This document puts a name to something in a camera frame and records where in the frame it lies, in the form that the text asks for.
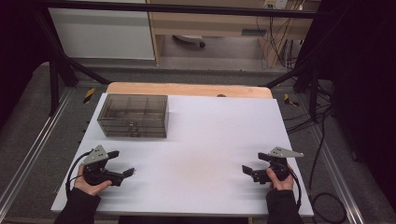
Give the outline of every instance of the black fabric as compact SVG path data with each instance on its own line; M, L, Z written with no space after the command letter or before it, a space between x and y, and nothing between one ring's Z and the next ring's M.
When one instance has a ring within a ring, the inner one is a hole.
M304 223L297 211L292 190L271 190L266 197L268 224Z
M98 196L72 189L64 210L57 216L54 224L93 224L93 215L100 200Z
M29 14L29 1L0 1L0 128L19 101L35 69L48 62L47 45ZM47 9L44 17L52 31Z

